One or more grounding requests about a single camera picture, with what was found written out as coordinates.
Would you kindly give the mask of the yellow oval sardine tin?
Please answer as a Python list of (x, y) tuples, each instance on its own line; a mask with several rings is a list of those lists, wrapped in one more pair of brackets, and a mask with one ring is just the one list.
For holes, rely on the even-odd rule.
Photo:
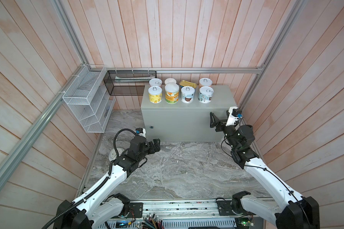
[(192, 88), (194, 88), (194, 89), (197, 88), (197, 84), (196, 84), (196, 83), (192, 83), (192, 82), (185, 81), (185, 80), (182, 80), (182, 81), (179, 83), (179, 86), (180, 86), (180, 88), (183, 88), (183, 87), (186, 87), (186, 86), (192, 87)]

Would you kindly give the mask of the brown label pull-tab can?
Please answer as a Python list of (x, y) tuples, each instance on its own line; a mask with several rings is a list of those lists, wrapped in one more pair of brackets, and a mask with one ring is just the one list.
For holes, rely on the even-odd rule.
[(204, 86), (210, 87), (212, 84), (213, 84), (213, 81), (209, 78), (199, 79), (199, 87), (204, 87)]

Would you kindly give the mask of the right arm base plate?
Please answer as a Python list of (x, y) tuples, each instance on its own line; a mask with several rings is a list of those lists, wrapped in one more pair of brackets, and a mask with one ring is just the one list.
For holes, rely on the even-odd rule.
[(220, 216), (242, 216), (246, 213), (244, 210), (234, 210), (229, 200), (217, 199), (216, 205)]

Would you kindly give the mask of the blue label pull-tab can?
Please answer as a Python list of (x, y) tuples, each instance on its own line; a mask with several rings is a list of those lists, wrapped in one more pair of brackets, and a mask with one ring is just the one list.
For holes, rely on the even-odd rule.
[(181, 88), (181, 101), (185, 104), (190, 104), (194, 100), (195, 89), (191, 86), (184, 86)]

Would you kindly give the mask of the yellow can plain lid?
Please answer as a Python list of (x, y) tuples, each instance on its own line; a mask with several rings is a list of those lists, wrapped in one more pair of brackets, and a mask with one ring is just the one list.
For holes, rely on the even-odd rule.
[(173, 78), (167, 78), (164, 81), (165, 85), (167, 85), (167, 84), (176, 84), (176, 83), (177, 83), (177, 81), (175, 79), (173, 79)]

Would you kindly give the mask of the pink label white can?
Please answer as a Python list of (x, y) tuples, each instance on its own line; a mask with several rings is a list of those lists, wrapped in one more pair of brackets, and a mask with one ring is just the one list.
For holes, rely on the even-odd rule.
[(150, 87), (153, 87), (153, 86), (161, 87), (162, 83), (163, 83), (162, 80), (158, 78), (153, 78), (149, 81)]

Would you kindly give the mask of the orange can plain lid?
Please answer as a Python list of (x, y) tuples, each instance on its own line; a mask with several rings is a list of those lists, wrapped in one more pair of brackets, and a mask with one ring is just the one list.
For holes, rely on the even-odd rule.
[(168, 83), (165, 85), (165, 101), (168, 104), (176, 104), (179, 99), (179, 85)]

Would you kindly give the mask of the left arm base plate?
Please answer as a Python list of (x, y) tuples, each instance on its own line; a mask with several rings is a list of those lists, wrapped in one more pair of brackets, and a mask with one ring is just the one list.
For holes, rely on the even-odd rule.
[(126, 205), (119, 215), (113, 216), (112, 219), (137, 219), (143, 215), (143, 203), (132, 202)]

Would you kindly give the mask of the teal label pull-tab can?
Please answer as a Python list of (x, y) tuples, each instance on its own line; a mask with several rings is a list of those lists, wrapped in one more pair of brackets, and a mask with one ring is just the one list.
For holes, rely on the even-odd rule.
[(202, 104), (208, 104), (211, 102), (214, 90), (212, 87), (203, 86), (199, 89), (198, 101)]

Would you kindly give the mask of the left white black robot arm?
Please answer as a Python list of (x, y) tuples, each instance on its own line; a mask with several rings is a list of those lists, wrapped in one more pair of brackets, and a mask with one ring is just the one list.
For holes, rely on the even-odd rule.
[(112, 217), (127, 215), (130, 200), (124, 195), (118, 193), (109, 203), (104, 204), (103, 201), (131, 173), (142, 166), (141, 161), (147, 161), (147, 155), (159, 152), (160, 144), (159, 139), (149, 142), (144, 136), (136, 135), (130, 141), (129, 148), (111, 161), (108, 172), (96, 184), (72, 202), (62, 202), (56, 216), (43, 227), (96, 229)]

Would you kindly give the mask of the yellow label white-lid can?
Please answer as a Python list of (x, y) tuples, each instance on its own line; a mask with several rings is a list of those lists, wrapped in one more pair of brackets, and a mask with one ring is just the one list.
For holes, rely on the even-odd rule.
[(153, 104), (158, 104), (162, 100), (162, 88), (159, 86), (152, 86), (148, 89), (149, 101)]

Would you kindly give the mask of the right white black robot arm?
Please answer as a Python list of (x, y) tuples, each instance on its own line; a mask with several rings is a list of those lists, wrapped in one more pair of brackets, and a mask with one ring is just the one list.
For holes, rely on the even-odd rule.
[(231, 107), (227, 119), (221, 120), (210, 113), (210, 127), (223, 132), (223, 143), (230, 146), (228, 154), (243, 170), (252, 175), (274, 199), (265, 202), (248, 191), (232, 196), (231, 211), (240, 216), (257, 215), (278, 229), (320, 228), (319, 204), (313, 197), (305, 197), (279, 178), (251, 148), (255, 140), (253, 127), (241, 125), (242, 111)]

